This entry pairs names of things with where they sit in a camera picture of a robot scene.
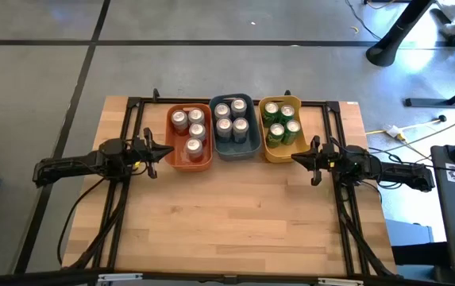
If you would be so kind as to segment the yellow plastic bin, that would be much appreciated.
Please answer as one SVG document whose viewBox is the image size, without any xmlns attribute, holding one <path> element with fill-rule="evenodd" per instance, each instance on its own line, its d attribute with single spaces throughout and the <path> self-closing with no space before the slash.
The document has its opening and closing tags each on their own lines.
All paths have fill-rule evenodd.
<svg viewBox="0 0 455 286">
<path fill-rule="evenodd" d="M 265 105 L 269 102 L 276 103 L 278 107 L 290 105 L 294 108 L 295 110 L 294 119 L 301 125 L 301 130 L 298 132 L 297 138 L 291 145 L 280 144 L 278 147 L 275 148 L 269 148 L 267 146 L 266 137 L 268 135 L 268 127 L 264 126 L 263 114 L 265 110 Z M 306 138 L 303 133 L 304 125 L 302 124 L 299 115 L 301 107 L 302 107 L 301 100 L 293 95 L 270 96 L 261 99 L 260 102 L 258 103 L 262 143 L 264 146 L 264 154 L 268 161 L 272 163 L 289 163 L 293 161 L 291 159 L 291 155 L 293 153 L 302 153 L 309 149 L 309 144 L 306 142 Z"/>
</svg>

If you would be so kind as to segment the silver and blue soda can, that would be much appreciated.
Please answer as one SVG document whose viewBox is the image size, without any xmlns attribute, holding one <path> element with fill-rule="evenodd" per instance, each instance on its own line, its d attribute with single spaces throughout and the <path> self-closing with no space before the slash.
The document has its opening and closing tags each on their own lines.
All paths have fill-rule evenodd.
<svg viewBox="0 0 455 286">
<path fill-rule="evenodd" d="M 230 104 L 231 115 L 233 118 L 243 118 L 246 114 L 247 104 L 242 98 L 235 98 Z"/>
<path fill-rule="evenodd" d="M 214 107 L 214 118 L 216 121 L 222 118 L 230 119 L 230 107 L 226 103 L 219 103 Z"/>
<path fill-rule="evenodd" d="M 219 118 L 216 123 L 217 138 L 221 142 L 228 142 L 232 137 L 232 122 L 229 118 Z"/>
<path fill-rule="evenodd" d="M 248 121 L 245 118 L 236 118 L 232 127 L 233 141 L 238 144 L 244 143 L 248 136 L 248 130 Z"/>
</svg>

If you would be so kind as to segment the green Sprite soda can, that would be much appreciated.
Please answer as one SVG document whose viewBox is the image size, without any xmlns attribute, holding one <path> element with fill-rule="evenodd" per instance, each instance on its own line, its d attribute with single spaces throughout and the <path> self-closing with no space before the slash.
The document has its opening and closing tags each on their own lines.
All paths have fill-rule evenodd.
<svg viewBox="0 0 455 286">
<path fill-rule="evenodd" d="M 301 130 L 301 125 L 296 120 L 289 120 L 284 127 L 284 133 L 281 140 L 281 143 L 284 145 L 292 145 L 296 140 L 299 132 Z"/>
<path fill-rule="evenodd" d="M 283 105 L 280 108 L 280 119 L 279 123 L 285 126 L 287 122 L 293 120 L 295 116 L 295 109 L 291 105 Z"/>
<path fill-rule="evenodd" d="M 282 124 L 274 123 L 268 129 L 266 144 L 269 148 L 276 148 L 280 145 L 285 129 Z"/>
<path fill-rule="evenodd" d="M 267 102 L 264 105 L 262 114 L 264 127 L 269 128 L 272 124 L 278 121 L 279 107 L 275 102 Z"/>
</svg>

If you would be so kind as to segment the orange plastic bin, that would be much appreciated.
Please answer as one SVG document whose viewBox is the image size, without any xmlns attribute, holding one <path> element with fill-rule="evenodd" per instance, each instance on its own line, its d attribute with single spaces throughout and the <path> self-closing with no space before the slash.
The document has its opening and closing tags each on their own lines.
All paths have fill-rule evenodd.
<svg viewBox="0 0 455 286">
<path fill-rule="evenodd" d="M 172 115 L 176 111 L 183 111 L 186 115 L 193 109 L 199 109 L 204 113 L 204 126 L 206 138 L 202 144 L 202 155 L 199 159 L 191 160 L 185 151 L 186 141 L 191 138 L 188 131 L 181 131 L 175 128 L 172 122 Z M 206 104 L 188 103 L 172 106 L 167 112 L 166 140 L 165 144 L 170 145 L 174 150 L 165 157 L 165 160 L 174 169 L 181 172 L 201 172 L 210 167 L 213 152 L 212 114 Z"/>
</svg>

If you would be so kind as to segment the silver metal bracket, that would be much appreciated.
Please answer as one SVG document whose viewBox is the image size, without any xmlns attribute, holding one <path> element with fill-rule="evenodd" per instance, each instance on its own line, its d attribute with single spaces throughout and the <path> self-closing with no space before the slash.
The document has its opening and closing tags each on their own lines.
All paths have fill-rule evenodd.
<svg viewBox="0 0 455 286">
<path fill-rule="evenodd" d="M 362 280 L 338 279 L 338 278 L 325 278 L 319 277 L 317 286 L 364 286 Z"/>
<path fill-rule="evenodd" d="M 104 273 L 99 274 L 97 281 L 99 283 L 113 283 L 119 281 L 142 280 L 142 273 Z"/>
</svg>

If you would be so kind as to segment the grey box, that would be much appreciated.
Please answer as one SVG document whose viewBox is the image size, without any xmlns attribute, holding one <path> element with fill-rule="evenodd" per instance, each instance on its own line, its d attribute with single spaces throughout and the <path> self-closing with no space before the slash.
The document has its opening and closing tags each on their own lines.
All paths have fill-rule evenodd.
<svg viewBox="0 0 455 286">
<path fill-rule="evenodd" d="M 391 246 L 426 244 L 434 241 L 429 226 L 387 219 L 386 227 Z"/>
</svg>

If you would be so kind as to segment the black flared stand leg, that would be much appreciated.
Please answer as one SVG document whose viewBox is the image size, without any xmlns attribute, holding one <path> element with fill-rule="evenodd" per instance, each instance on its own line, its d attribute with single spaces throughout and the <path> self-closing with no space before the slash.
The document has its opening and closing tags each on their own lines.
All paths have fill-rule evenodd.
<svg viewBox="0 0 455 286">
<path fill-rule="evenodd" d="M 430 8 L 433 1 L 411 0 L 385 36 L 366 51 L 367 60 L 379 67 L 391 66 L 404 38 Z"/>
</svg>

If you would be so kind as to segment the blue plastic bin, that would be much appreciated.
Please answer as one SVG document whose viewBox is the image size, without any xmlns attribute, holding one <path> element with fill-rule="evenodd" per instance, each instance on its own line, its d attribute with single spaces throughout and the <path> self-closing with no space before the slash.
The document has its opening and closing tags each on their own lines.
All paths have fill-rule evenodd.
<svg viewBox="0 0 455 286">
<path fill-rule="evenodd" d="M 257 114 L 255 111 L 255 105 L 250 96 L 246 94 L 231 94 L 231 95 L 218 95 L 210 100 L 210 108 L 214 111 L 214 108 L 220 104 L 230 104 L 234 99 L 244 99 L 247 103 L 247 111 L 245 118 L 248 121 L 249 128 L 247 133 L 246 141 L 243 143 L 235 143 L 233 139 L 229 142 L 222 141 L 218 138 L 217 132 L 214 131 L 214 147 L 219 157 L 223 160 L 244 160 L 249 159 L 257 155 L 262 146 L 262 139 L 257 121 Z"/>
</svg>

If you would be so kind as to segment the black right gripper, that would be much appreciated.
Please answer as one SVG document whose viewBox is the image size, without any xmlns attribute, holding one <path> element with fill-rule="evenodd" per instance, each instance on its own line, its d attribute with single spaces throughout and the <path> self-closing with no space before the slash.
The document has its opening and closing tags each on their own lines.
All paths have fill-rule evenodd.
<svg viewBox="0 0 455 286">
<path fill-rule="evenodd" d="M 337 152 L 336 147 L 341 149 L 340 142 L 330 136 L 330 143 L 321 144 L 320 137 L 315 135 L 310 143 L 312 157 L 312 186 L 318 186 L 322 182 L 322 169 L 331 172 L 335 168 L 335 164 L 341 159 L 341 151 Z M 293 153 L 292 160 L 301 164 L 306 170 L 310 170 L 310 161 L 307 159 L 310 156 L 310 151 L 307 150 L 301 153 Z"/>
</svg>

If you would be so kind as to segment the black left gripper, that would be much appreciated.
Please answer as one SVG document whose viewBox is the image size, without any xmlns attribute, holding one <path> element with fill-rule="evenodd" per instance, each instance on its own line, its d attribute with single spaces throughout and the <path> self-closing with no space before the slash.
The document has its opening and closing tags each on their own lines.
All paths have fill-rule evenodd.
<svg viewBox="0 0 455 286">
<path fill-rule="evenodd" d="M 129 150 L 134 153 L 133 163 L 141 162 L 145 164 L 145 169 L 139 172 L 139 175 L 145 172 L 151 179 L 156 179 L 155 163 L 170 154 L 174 150 L 174 147 L 154 142 L 152 131 L 148 127 L 143 129 L 143 136 L 143 139 L 136 136 L 133 139 L 126 140 L 125 143 L 129 147 Z"/>
</svg>

